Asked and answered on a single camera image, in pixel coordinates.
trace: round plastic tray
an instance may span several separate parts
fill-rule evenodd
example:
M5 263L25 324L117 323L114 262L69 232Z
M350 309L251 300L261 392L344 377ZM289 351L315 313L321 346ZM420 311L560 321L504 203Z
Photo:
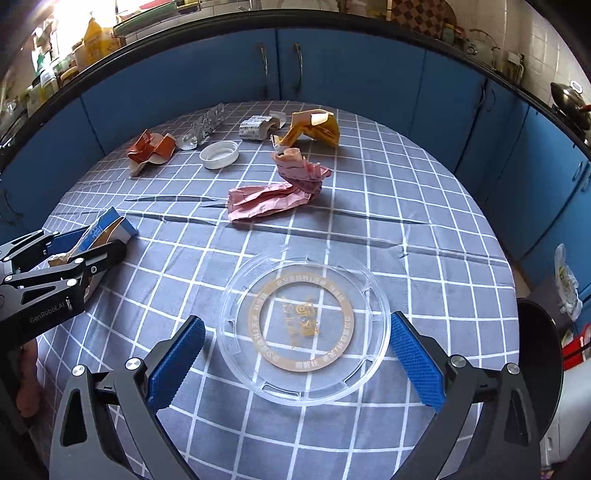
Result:
M373 274L340 249L282 247L246 262L222 297L217 338L230 370L255 394L319 405L378 369L390 309Z

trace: pink crumpled paper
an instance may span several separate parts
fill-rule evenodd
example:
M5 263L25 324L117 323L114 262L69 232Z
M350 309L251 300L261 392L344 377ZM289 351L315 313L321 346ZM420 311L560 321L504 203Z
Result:
M265 187L231 189L228 198L228 218L234 220L271 215L305 205L320 193L322 180L332 170L308 162L299 148L286 148L283 155L272 154L277 172L286 180Z

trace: crumpled wrapper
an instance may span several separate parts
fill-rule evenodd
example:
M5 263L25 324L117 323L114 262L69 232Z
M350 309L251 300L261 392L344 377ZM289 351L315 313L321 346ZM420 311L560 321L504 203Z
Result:
M299 148L288 148L283 155L273 154L279 175L286 180L269 186L231 189L228 197L228 218L235 220L271 215L305 205L322 189L322 180L331 169L308 162Z
M137 177L146 164L163 165L174 153L175 139L172 135L162 136L144 130L137 141L129 148L129 176Z
M301 134L333 148L339 146L340 130L336 117L332 112L322 108L292 114L287 134L284 137L271 135L275 151L282 153L286 148L291 147Z

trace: cabinet handle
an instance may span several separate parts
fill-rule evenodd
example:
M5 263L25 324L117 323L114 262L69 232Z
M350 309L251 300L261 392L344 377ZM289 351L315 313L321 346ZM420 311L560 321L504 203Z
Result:
M579 163L579 166L577 167L577 171L574 172L572 181L575 181L577 179L577 177L579 176L579 173L581 173L582 168L583 168L583 160L581 160L581 163Z
M587 189L589 188L589 183L591 183L591 171L587 175L587 180L585 181L585 185L583 185L583 188L581 189L581 192L586 192L587 191Z
M261 51L262 62L265 66L265 87L263 88L263 97L267 98L269 96L269 62L267 61L267 52L265 50L265 46L262 43L258 43L256 46Z
M482 84L482 94L480 96L480 102L478 102L476 110L478 110L483 105L484 100L486 100L486 82Z
M486 109L487 112L492 112L492 109L495 107L496 105L496 93L494 90L491 90L492 93L492 105Z
M298 64L300 65L300 78L298 79L298 82L295 84L295 92L300 93L301 83L302 83L303 77L304 77L304 59L302 58L302 55L301 55L300 44L296 41L294 42L294 49L295 49L295 54L297 55Z
M0 210L0 220L3 220L8 225L17 226L18 221L24 216L22 213L16 212L8 203L8 195L5 189L0 190L0 202L4 203L7 209L14 214L12 219L6 218Z

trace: plastic bag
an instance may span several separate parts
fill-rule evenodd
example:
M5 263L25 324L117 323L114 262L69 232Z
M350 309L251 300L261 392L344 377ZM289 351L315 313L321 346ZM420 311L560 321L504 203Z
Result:
M566 264L566 248L564 244L556 247L556 252L554 252L554 275L561 300L560 311L568 314L574 322L581 314L583 302L577 292L579 282Z

